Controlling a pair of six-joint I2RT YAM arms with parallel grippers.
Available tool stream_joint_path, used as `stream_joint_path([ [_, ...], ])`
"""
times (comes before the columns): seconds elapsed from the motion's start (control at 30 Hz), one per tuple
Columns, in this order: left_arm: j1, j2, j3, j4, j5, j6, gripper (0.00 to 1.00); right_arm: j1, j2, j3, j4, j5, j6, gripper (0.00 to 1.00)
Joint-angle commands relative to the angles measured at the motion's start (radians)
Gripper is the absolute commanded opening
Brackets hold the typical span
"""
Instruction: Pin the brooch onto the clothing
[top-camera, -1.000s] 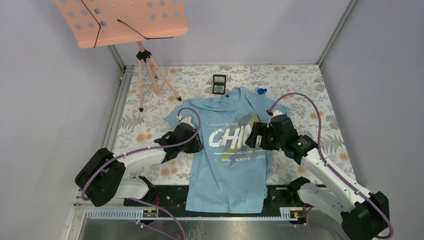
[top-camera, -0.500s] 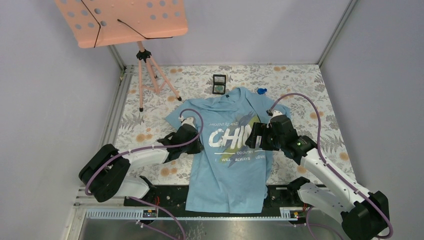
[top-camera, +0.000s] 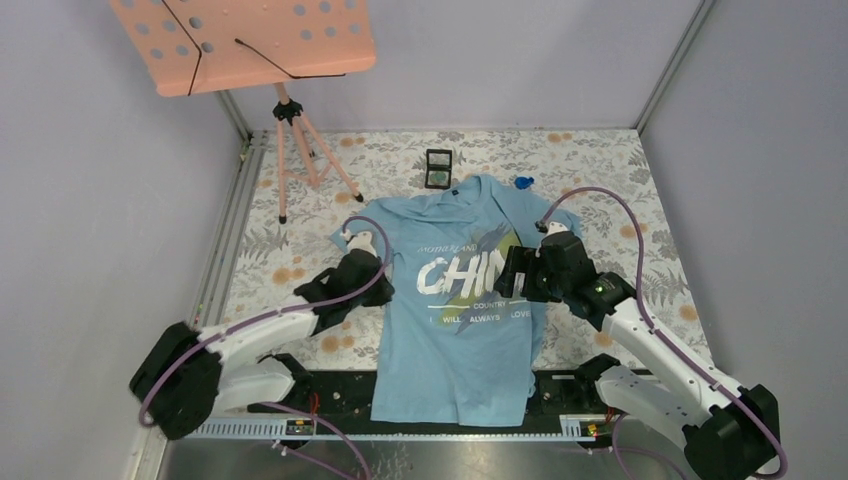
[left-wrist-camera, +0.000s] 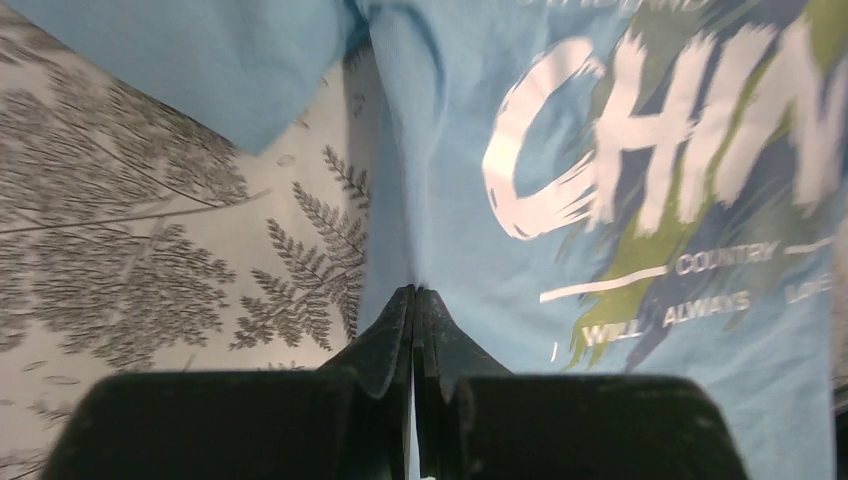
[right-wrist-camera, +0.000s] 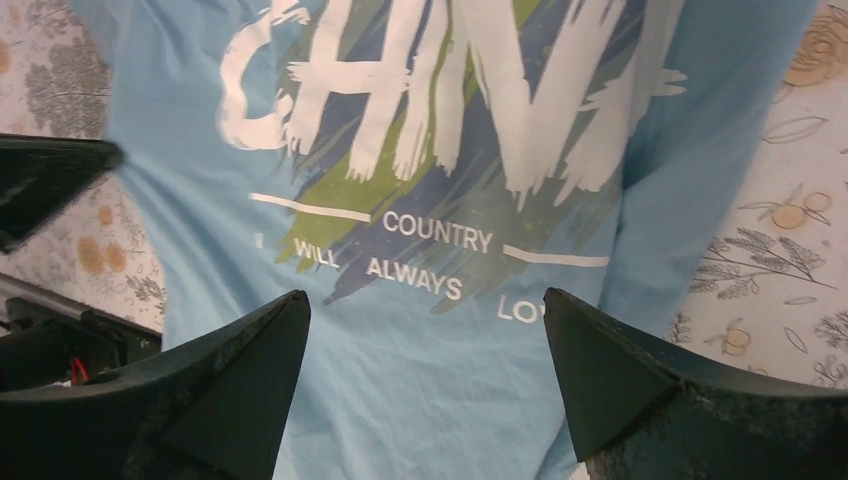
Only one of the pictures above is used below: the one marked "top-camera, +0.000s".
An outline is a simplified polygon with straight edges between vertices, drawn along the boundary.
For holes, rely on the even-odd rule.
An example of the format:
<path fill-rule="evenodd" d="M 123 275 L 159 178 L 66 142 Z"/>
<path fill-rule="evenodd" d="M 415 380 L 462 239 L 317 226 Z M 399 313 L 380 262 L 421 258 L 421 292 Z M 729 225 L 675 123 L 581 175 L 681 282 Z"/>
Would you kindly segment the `light blue printed t-shirt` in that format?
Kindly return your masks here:
<path fill-rule="evenodd" d="M 370 230 L 392 254 L 395 289 L 384 310 L 377 369 L 436 361 L 448 368 L 512 360 L 531 368 L 541 351 L 546 306 L 501 297 L 494 282 L 511 246 L 535 248 L 543 216 L 580 228 L 550 201 L 473 175 L 448 191 L 372 200 L 347 230 Z"/>

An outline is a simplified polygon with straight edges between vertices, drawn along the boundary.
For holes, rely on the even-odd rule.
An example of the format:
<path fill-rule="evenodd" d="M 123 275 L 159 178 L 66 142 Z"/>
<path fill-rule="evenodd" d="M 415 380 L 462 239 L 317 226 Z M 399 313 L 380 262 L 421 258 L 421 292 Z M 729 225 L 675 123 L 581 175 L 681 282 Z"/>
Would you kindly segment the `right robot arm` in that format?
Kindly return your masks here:
<path fill-rule="evenodd" d="M 597 271 L 573 233 L 551 232 L 537 248 L 510 247 L 495 290 L 563 303 L 633 354 L 654 382 L 599 354 L 577 368 L 575 402 L 589 412 L 607 405 L 635 417 L 679 447 L 700 478 L 748 479 L 781 455 L 775 396 L 698 357 L 648 312 L 634 286 Z"/>

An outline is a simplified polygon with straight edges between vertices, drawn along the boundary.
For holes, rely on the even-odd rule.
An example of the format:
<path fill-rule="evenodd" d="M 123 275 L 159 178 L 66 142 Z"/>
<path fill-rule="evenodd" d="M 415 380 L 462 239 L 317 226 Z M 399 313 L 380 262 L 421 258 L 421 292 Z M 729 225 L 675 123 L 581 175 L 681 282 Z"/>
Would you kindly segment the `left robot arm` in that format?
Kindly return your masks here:
<path fill-rule="evenodd" d="M 308 381 L 295 374 L 294 362 L 268 352 L 342 324 L 357 307 L 387 304 L 394 289 L 385 268 L 377 254 L 354 248 L 279 309 L 230 326 L 168 326 L 129 382 L 141 404 L 139 423 L 177 440 L 228 410 L 264 402 L 301 409 L 309 401 Z"/>

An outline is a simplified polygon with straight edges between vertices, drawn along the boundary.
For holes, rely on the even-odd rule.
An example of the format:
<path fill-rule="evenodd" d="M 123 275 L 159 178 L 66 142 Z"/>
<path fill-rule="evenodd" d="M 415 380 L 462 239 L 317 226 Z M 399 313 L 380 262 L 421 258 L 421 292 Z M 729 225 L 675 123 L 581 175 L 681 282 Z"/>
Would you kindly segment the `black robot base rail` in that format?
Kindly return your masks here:
<path fill-rule="evenodd" d="M 573 370 L 533 370 L 512 360 L 470 362 L 448 368 L 436 361 L 386 365 L 372 371 L 309 371 L 289 354 L 271 358 L 295 366 L 296 383 L 278 402 L 248 406 L 251 413 L 289 413 L 331 430 L 329 415 L 371 422 L 439 423 L 466 427 L 519 427 L 528 416 L 620 413 L 596 386 L 608 368 L 620 366 L 601 353 Z"/>

